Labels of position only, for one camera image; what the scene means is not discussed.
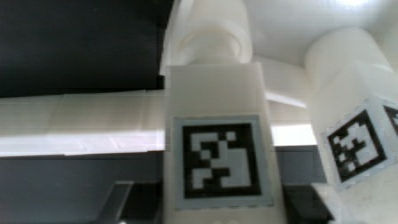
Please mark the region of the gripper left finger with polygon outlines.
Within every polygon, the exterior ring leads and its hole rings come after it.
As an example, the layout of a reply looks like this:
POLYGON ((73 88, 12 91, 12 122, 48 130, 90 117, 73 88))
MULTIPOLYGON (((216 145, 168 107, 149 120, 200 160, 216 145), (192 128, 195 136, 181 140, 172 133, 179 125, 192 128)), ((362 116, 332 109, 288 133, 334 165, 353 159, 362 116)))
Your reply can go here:
POLYGON ((160 182, 115 182, 94 224, 161 224, 160 182))

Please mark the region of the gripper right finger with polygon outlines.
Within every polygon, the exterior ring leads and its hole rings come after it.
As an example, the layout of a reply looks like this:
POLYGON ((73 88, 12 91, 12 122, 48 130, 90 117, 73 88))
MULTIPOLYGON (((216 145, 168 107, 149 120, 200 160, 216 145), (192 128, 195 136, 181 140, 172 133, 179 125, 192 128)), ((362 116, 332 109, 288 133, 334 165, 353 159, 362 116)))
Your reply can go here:
POLYGON ((332 224, 335 221, 321 198, 325 187, 323 183, 282 186, 288 224, 332 224))

